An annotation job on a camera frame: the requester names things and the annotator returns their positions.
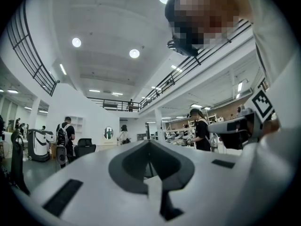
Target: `black metal railing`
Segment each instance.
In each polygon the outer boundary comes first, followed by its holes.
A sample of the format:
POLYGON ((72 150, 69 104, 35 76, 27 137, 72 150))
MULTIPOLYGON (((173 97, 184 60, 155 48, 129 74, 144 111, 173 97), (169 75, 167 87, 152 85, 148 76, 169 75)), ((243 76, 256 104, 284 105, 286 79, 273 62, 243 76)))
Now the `black metal railing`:
POLYGON ((185 75, 190 73, 192 70, 201 66, 204 61, 215 54, 218 50, 231 43, 240 34, 251 27, 251 24, 241 19, 238 23, 238 28, 227 38, 227 41, 223 44, 216 44, 211 49, 200 50, 196 57, 187 57, 178 66, 169 73, 156 87, 153 89, 140 104, 141 108, 144 108, 150 104, 153 100, 157 99, 161 94, 165 93, 170 87, 175 85, 177 81, 183 78, 185 75))
POLYGON ((122 100, 110 100, 110 99, 99 99, 87 97, 102 108, 108 111, 128 111, 128 112, 138 112, 140 111, 140 103, 138 102, 129 102, 122 100))
POLYGON ((56 81, 44 66, 33 44, 26 18, 26 0, 17 8, 7 25, 7 32, 13 50, 33 79, 50 95, 56 81))

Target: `round mirror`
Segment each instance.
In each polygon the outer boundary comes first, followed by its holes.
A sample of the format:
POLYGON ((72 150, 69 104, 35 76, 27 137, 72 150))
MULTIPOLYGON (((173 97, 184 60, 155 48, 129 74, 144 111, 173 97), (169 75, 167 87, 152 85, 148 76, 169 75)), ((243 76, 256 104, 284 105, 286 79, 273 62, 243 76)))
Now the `round mirror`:
POLYGON ((113 129, 112 127, 107 127, 106 129, 104 129, 104 137, 108 140, 113 138, 113 129))

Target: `white wall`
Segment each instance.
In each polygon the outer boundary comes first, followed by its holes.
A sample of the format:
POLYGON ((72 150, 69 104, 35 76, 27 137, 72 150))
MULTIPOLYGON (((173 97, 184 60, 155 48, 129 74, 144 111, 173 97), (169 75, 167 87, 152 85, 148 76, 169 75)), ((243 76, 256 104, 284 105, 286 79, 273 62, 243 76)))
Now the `white wall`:
MULTIPOLYGON (((118 116, 101 108, 70 85, 59 83, 53 93, 52 103, 49 104, 46 129, 54 132, 67 115, 84 118, 81 137, 92 138, 92 142, 96 145, 104 145, 108 142, 103 135, 107 126, 119 132, 118 116)), ((112 140, 116 141, 117 136, 118 133, 114 133, 112 140)), ((76 134, 75 138, 76 144, 79 139, 76 134)))

